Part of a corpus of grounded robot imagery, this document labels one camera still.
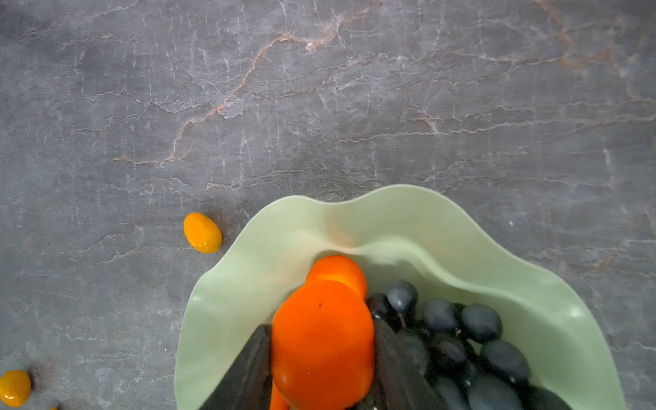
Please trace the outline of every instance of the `gray marble table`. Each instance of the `gray marble table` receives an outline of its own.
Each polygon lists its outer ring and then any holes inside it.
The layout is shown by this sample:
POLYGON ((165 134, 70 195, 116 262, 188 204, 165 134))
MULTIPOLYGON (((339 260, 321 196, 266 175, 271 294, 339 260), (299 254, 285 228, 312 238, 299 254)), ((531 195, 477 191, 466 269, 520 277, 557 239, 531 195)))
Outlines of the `gray marble table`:
POLYGON ((274 199, 410 183, 561 275, 656 405, 654 0, 0 0, 0 371, 174 409, 182 315, 274 199))

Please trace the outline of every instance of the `black tongs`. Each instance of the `black tongs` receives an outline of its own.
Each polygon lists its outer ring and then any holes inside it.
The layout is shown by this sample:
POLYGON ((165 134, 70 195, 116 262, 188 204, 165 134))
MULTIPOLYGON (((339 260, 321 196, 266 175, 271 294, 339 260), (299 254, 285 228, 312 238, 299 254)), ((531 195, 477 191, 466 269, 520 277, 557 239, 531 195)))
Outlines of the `black tongs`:
MULTIPOLYGON (((390 326, 375 320, 376 369, 367 397, 351 410, 447 410, 390 326)), ((268 410, 271 325, 259 325, 199 410, 268 410)))

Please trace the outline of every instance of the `yellow cherry tomato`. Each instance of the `yellow cherry tomato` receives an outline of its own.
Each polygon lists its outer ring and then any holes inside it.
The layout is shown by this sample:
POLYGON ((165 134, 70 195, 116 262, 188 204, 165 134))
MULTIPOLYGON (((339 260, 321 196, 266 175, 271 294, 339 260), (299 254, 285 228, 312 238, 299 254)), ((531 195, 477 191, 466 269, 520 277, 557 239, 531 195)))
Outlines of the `yellow cherry tomato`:
POLYGON ((0 399, 9 407, 20 407, 30 396, 30 376, 21 370, 12 370, 0 377, 0 399))
POLYGON ((218 226, 207 216, 192 212, 184 219, 184 235, 189 243, 203 253, 217 252, 223 241, 218 226))

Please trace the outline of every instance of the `bowl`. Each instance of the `bowl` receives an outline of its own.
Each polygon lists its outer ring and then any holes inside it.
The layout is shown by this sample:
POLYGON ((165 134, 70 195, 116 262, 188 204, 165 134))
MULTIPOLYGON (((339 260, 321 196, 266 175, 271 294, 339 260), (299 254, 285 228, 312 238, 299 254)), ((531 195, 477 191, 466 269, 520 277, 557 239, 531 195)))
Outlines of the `bowl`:
POLYGON ((192 291, 174 374, 178 409, 202 405, 255 327, 332 254, 362 267, 370 293, 399 277, 414 283, 419 311, 434 297, 492 306, 535 384, 573 410, 626 409, 604 336, 574 290, 502 248, 450 199, 409 185, 340 203, 284 197, 258 212, 192 291))

